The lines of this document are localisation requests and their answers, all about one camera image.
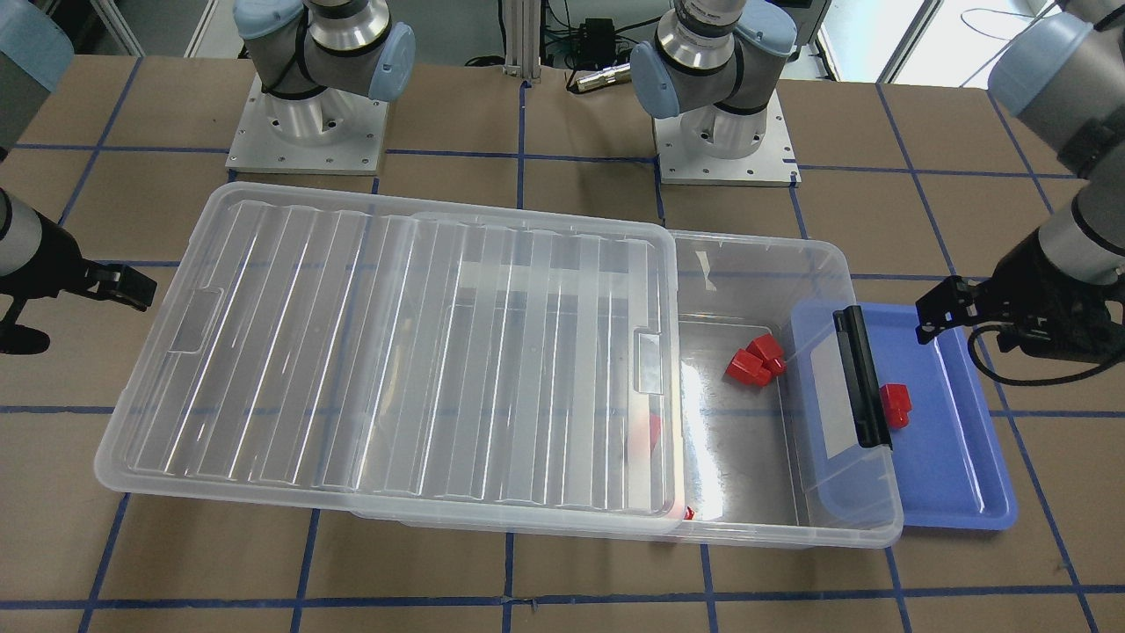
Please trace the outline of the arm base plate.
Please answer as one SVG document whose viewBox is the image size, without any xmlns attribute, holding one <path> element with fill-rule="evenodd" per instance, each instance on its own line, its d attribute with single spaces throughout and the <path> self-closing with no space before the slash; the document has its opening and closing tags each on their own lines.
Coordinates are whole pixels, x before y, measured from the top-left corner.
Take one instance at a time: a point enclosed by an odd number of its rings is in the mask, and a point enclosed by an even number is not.
<svg viewBox="0 0 1125 633">
<path fill-rule="evenodd" d="M 652 132 L 664 184 L 802 183 L 777 91 L 758 114 L 727 114 L 709 105 L 675 119 L 654 119 Z"/>
<path fill-rule="evenodd" d="M 377 175 L 390 109 L 334 89 L 285 100 L 263 92 L 253 76 L 226 168 L 260 175 Z"/>
</svg>

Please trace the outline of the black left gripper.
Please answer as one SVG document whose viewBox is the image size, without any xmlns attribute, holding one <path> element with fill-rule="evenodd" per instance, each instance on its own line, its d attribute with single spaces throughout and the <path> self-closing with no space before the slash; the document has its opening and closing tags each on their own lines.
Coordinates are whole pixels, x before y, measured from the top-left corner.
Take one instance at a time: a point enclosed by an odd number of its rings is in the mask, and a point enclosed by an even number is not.
<svg viewBox="0 0 1125 633">
<path fill-rule="evenodd" d="M 981 283 L 950 275 L 916 301 L 916 338 L 991 324 L 1002 352 L 1096 367 L 1122 361 L 1122 245 L 1077 224 L 1044 224 L 1001 257 Z"/>
</svg>

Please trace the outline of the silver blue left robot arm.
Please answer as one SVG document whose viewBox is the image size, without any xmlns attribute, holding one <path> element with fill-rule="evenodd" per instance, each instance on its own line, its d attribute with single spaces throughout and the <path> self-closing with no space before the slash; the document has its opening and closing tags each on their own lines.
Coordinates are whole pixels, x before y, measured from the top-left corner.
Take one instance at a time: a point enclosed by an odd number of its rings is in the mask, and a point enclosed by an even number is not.
<svg viewBox="0 0 1125 633">
<path fill-rule="evenodd" d="M 703 148 L 740 159 L 765 111 L 796 27 L 767 1 L 675 1 L 629 61 L 654 119 L 704 121 Z M 981 283 L 950 275 L 916 302 L 916 340 L 969 327 L 1000 352 L 1088 365 L 1122 362 L 1122 3 L 1061 1 L 997 58 L 988 92 L 1084 180 L 1065 211 L 1001 257 Z"/>
</svg>

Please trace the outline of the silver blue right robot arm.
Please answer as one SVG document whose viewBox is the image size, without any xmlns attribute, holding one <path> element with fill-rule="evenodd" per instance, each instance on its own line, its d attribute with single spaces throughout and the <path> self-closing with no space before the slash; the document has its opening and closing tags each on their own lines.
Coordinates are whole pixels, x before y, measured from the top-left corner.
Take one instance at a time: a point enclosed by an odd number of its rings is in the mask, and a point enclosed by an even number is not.
<svg viewBox="0 0 1125 633">
<path fill-rule="evenodd" d="M 338 90 L 392 103 L 410 83 L 417 39 L 382 1 L 237 1 L 233 18 L 261 92 L 305 103 Z M 74 58 L 68 34 L 29 1 L 3 3 L 3 153 L 8 155 L 57 89 Z M 148 311 L 158 284 L 133 266 L 82 256 L 76 239 L 32 205 L 1 193 L 4 355 L 39 355 L 51 345 L 19 317 L 32 300 L 76 293 Z"/>
</svg>

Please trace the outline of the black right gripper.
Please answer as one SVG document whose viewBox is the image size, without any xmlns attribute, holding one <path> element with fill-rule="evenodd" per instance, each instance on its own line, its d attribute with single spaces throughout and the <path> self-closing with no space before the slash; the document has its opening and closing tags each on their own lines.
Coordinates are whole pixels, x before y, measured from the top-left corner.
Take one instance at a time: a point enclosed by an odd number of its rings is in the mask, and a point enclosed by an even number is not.
<svg viewBox="0 0 1125 633">
<path fill-rule="evenodd" d="M 50 349 L 47 333 L 18 324 L 18 317 L 27 302 L 55 299 L 63 291 L 148 311 L 158 283 L 133 266 L 82 257 L 76 239 L 56 224 L 11 224 L 3 232 L 1 292 L 12 304 L 1 324 L 1 353 L 37 355 Z"/>
</svg>

